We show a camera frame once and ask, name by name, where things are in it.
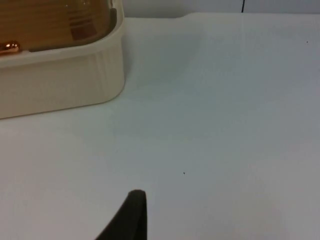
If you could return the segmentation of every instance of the black object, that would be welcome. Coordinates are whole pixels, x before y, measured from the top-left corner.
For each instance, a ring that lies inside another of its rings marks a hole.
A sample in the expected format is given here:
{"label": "black object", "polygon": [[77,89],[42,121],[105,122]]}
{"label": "black object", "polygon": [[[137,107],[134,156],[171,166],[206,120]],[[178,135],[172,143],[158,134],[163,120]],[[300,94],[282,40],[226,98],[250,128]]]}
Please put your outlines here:
{"label": "black object", "polygon": [[147,218],[146,193],[131,191],[96,240],[147,240]]}

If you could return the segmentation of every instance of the plastic container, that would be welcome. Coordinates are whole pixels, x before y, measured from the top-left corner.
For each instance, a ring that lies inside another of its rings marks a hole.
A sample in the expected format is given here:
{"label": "plastic container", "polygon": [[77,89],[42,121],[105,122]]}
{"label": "plastic container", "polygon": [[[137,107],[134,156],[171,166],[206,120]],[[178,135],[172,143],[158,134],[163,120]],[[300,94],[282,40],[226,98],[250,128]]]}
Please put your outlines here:
{"label": "plastic container", "polygon": [[0,119],[104,103],[122,91],[124,12],[121,0],[109,6],[110,33],[99,40],[0,55]]}

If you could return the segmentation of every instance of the amber lid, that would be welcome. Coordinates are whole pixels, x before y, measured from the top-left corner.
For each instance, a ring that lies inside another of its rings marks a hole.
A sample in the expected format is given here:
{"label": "amber lid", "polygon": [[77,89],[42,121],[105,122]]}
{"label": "amber lid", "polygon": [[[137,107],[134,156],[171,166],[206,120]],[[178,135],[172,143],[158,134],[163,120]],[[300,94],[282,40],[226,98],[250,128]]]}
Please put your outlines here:
{"label": "amber lid", "polygon": [[108,0],[0,1],[3,49],[13,43],[29,51],[85,45],[105,37],[110,28]]}

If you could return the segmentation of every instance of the white surface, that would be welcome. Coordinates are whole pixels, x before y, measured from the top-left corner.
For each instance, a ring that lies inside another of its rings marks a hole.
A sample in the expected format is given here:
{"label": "white surface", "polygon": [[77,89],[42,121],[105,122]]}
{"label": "white surface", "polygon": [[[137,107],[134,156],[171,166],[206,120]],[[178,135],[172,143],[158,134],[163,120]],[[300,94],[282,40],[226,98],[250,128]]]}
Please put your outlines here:
{"label": "white surface", "polygon": [[245,13],[319,14],[319,0],[245,0]]}
{"label": "white surface", "polygon": [[242,0],[123,0],[128,17],[177,18],[193,12],[240,13]]}
{"label": "white surface", "polygon": [[129,19],[119,98],[0,121],[1,239],[93,240],[135,188],[150,240],[319,239],[319,24]]}

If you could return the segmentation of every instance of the container rim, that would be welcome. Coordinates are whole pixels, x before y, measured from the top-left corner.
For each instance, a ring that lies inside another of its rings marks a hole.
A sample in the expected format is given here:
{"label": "container rim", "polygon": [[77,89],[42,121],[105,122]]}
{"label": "container rim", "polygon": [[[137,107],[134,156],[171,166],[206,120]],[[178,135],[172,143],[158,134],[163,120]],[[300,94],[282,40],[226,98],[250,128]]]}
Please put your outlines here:
{"label": "container rim", "polygon": [[113,0],[112,6],[117,11],[116,25],[107,36],[86,45],[37,52],[23,51],[20,54],[0,57],[0,69],[81,57],[111,47],[121,41],[125,32],[125,14],[122,0]]}

